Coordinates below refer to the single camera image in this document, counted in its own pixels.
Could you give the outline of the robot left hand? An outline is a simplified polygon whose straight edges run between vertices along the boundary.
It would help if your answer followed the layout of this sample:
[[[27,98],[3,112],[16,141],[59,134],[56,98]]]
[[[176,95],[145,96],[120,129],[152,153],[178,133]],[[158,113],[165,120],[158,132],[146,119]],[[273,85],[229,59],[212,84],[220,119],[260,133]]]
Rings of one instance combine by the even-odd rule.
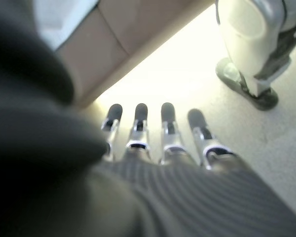
[[[142,146],[104,159],[71,109],[73,81],[38,37],[29,0],[0,0],[0,237],[296,237],[296,214],[188,114],[201,163]]]

